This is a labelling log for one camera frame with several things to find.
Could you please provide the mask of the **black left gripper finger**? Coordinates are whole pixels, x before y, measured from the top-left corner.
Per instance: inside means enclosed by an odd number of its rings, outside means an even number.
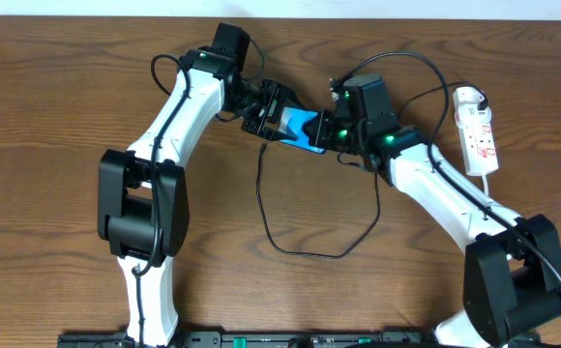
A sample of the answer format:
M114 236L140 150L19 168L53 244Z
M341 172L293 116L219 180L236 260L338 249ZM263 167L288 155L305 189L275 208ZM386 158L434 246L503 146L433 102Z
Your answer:
M263 129L263 138L268 141L282 141L282 140L294 141L296 139L296 136L290 133L285 133L279 130L274 130L269 127L265 127Z
M305 109L305 105L300 101L294 91L289 91L285 94L284 105L297 109Z

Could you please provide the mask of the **blue Galaxy smartphone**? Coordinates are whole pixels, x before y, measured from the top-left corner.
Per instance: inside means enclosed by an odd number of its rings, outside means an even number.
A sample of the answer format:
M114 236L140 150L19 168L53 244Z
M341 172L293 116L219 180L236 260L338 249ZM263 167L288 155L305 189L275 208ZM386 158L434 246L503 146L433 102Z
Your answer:
M320 155L325 154L325 149L315 147L310 144L310 136L304 131L304 125L310 121L316 120L317 118L318 113L315 111L285 107L280 116L278 131L286 134L288 139L283 139L281 143L308 152Z

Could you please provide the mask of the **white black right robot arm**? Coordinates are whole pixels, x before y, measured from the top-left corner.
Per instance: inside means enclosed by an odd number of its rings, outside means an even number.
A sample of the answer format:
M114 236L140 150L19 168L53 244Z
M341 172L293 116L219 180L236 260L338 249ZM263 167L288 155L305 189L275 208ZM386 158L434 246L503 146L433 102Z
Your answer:
M415 127L401 126L379 75L334 79L331 91L335 110L304 125L310 144L362 157L463 252L463 308L435 327L438 344L501 347L561 317L561 244L547 217L500 205Z

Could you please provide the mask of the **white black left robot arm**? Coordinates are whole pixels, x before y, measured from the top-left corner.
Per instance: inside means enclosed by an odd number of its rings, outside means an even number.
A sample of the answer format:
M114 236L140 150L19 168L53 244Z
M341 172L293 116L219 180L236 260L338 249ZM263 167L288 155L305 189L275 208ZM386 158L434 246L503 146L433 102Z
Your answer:
M122 268L130 306L126 347L166 347L178 326L172 295L175 255L190 223L186 166L209 123L221 112L268 141L295 92L270 79L242 76L251 43L241 27L220 23L211 44L176 59L176 81L158 116L125 152L107 150L99 164L98 234Z

